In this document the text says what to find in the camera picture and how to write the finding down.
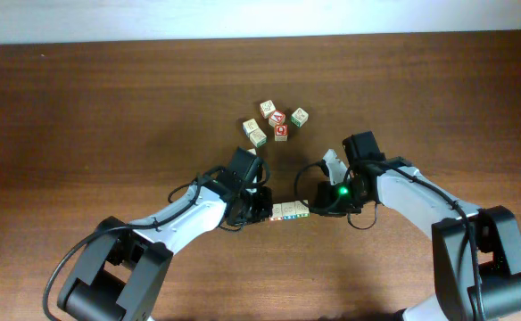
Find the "green edged wooden block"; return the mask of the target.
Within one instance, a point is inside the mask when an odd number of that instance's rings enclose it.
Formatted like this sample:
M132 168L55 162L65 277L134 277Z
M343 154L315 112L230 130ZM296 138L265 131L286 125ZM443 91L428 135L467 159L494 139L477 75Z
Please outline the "green edged wooden block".
M291 114L291 121L298 128L301 128L307 122L308 119L309 113L306 112L303 108L297 108Z

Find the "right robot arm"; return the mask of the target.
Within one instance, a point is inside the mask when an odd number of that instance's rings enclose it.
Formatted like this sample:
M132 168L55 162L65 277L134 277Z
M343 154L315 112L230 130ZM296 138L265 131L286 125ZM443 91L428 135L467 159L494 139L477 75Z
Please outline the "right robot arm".
M328 150L316 166L310 210L351 218L372 202L395 210L432 244L435 293L398 320L498 320L521 312L521 233L503 206L465 202L428 180L409 160L388 159L372 132L343 140L346 161Z

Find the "blue edged number block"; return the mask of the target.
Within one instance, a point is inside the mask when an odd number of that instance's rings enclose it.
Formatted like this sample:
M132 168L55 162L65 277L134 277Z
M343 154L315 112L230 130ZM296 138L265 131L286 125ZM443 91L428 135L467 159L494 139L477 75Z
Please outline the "blue edged number block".
M295 202L283 202L281 204L282 216L284 220L296 218Z

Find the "green number wooden block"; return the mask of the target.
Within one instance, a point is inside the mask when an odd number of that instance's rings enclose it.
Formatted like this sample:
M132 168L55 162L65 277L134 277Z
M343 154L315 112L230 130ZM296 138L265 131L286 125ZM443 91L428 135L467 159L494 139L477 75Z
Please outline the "green number wooden block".
M297 218L306 218L310 215L310 209L300 201L294 202L294 209Z

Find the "red edged number block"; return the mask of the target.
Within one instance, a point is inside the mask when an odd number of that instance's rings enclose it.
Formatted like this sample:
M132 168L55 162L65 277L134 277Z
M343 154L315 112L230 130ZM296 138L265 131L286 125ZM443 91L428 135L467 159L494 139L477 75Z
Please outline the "red edged number block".
M271 221L280 221L283 219L282 204L275 203L272 208L272 214L269 218Z

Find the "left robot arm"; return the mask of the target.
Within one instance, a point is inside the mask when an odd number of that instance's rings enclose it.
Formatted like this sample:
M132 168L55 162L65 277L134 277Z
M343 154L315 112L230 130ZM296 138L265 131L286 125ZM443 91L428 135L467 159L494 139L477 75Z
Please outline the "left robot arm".
M175 254L216 228L238 231L271 216L269 177L265 160L237 148L227 166L197 175L164 209L130 223L106 218L70 250L79 258L58 308L76 320L150 319Z

